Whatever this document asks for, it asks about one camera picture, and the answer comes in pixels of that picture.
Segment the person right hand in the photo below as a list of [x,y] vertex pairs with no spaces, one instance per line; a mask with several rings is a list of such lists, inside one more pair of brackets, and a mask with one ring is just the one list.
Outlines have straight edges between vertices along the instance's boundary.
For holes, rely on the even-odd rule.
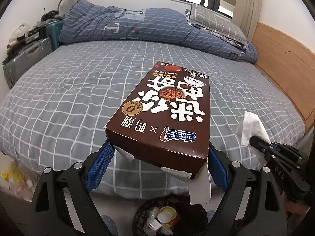
[[286,217],[293,215],[293,218],[291,218],[290,223],[292,225],[298,226],[298,224],[303,220],[305,215],[310,210],[310,207],[304,202],[292,202],[288,199],[288,196],[285,192],[281,194],[282,200],[283,200],[283,207],[284,212],[286,213]]

